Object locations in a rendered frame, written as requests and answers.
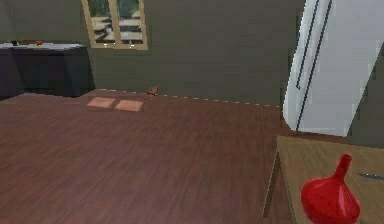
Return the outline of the red bulbous canteen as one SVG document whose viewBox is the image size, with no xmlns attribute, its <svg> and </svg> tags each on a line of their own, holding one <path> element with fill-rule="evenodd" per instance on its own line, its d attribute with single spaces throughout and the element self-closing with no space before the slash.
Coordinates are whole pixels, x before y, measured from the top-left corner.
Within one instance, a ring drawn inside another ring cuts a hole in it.
<svg viewBox="0 0 384 224">
<path fill-rule="evenodd" d="M 352 157 L 343 154 L 332 176 L 308 180 L 301 190 L 301 205 L 312 224 L 356 224 L 360 203 L 345 183 Z"/>
</svg>

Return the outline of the wooden framed window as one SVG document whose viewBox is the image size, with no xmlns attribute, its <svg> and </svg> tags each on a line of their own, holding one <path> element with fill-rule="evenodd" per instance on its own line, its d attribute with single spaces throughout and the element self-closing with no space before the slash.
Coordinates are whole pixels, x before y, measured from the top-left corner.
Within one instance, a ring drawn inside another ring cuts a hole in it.
<svg viewBox="0 0 384 224">
<path fill-rule="evenodd" d="M 144 0 L 81 0 L 92 48 L 147 50 Z"/>
</svg>

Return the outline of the light wooden table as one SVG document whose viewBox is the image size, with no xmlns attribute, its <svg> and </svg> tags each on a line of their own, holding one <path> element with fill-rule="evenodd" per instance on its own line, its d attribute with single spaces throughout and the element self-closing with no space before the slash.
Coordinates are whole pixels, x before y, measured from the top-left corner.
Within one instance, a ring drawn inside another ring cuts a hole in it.
<svg viewBox="0 0 384 224">
<path fill-rule="evenodd" d="M 262 216 L 269 214 L 277 177 L 283 176 L 292 224 L 310 224 L 300 203 L 304 183 L 333 174 L 343 154 L 352 157 L 345 182 L 360 202 L 357 224 L 384 224 L 384 181 L 359 173 L 384 176 L 384 149 L 279 136 Z"/>
</svg>

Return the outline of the white fridge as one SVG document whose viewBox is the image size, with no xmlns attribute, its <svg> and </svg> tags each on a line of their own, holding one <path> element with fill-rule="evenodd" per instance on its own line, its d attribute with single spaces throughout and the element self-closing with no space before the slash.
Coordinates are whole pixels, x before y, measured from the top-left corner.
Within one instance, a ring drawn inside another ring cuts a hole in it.
<svg viewBox="0 0 384 224">
<path fill-rule="evenodd" d="M 293 131 L 345 137 L 384 44 L 384 0 L 306 0 L 283 103 Z"/>
</svg>

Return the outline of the dark kitchen counter cupboard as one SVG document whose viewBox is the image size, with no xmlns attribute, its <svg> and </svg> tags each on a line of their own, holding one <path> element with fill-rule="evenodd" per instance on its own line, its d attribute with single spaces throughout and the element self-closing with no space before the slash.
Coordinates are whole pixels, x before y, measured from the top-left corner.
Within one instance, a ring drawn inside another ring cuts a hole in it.
<svg viewBox="0 0 384 224">
<path fill-rule="evenodd" d="M 0 44 L 0 100 L 24 93 L 76 98 L 95 89 L 86 46 Z"/>
</svg>

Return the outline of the grey flat utensil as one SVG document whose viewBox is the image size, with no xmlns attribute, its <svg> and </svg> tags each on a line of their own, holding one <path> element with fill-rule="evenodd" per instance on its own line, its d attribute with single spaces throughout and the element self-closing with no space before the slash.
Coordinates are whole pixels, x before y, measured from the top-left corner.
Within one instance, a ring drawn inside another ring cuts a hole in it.
<svg viewBox="0 0 384 224">
<path fill-rule="evenodd" d="M 361 177 L 364 177 L 364 178 L 375 179 L 375 180 L 383 180 L 384 181 L 384 176 L 380 176 L 380 175 L 376 175 L 376 174 L 359 173 L 358 175 L 361 176 Z"/>
</svg>

